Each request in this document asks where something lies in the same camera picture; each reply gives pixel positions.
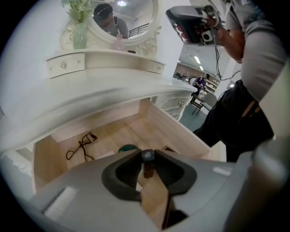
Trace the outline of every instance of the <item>green plant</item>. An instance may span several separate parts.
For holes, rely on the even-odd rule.
[[[69,5],[68,14],[76,24],[84,23],[87,16],[92,12],[90,0],[62,0],[62,6]]]

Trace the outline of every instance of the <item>black pants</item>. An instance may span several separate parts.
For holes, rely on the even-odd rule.
[[[210,147],[221,140],[227,147],[228,162],[236,162],[241,153],[273,136],[263,111],[242,81],[224,93],[194,133]]]

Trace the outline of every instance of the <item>white vanity table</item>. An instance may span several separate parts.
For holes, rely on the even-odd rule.
[[[125,144],[159,150],[167,145],[183,155],[211,158],[210,148],[178,122],[195,88],[163,76],[166,64],[154,59],[161,6],[157,0],[153,3],[148,31],[124,42],[137,54],[104,49],[114,38],[97,25],[88,26],[89,32],[96,29],[88,37],[95,35],[103,42],[72,50],[71,43],[64,43],[73,32],[70,22],[61,37],[63,51],[47,60],[50,78],[32,88],[0,121],[1,152],[34,144],[34,192],[84,162],[82,151],[69,161],[65,154],[89,131],[98,137],[87,146],[95,159]]]

